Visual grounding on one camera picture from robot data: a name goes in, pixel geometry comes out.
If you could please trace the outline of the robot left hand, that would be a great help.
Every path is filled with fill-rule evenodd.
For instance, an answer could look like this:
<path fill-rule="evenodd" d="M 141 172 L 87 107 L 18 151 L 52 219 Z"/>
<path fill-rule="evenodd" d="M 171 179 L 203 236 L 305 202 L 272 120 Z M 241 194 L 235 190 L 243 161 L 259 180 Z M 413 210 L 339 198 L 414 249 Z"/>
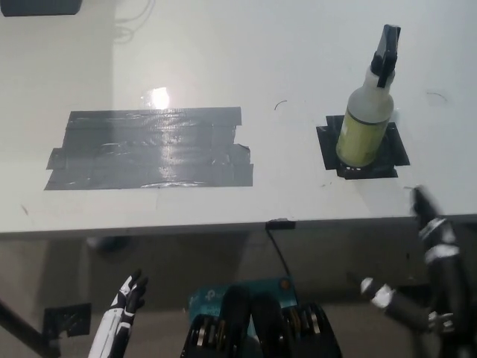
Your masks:
<path fill-rule="evenodd" d="M 103 314 L 89 358 L 124 356 L 137 310 L 145 304 L 143 296 L 147 283 L 148 278 L 143 277 L 142 271 L 138 269 L 121 285 Z"/>

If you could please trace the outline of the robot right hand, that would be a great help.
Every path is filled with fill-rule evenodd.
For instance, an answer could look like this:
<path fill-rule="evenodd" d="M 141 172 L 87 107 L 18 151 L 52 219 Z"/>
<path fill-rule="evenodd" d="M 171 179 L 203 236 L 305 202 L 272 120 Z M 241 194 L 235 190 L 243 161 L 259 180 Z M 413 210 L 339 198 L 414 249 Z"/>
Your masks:
<path fill-rule="evenodd" d="M 372 277 L 360 280 L 361 294 L 388 317 L 412 330 L 442 336 L 473 336 L 476 324 L 470 280 L 451 221 L 437 211 L 423 187 L 413 188 L 412 197 L 431 287 L 431 307 L 419 306 Z"/>

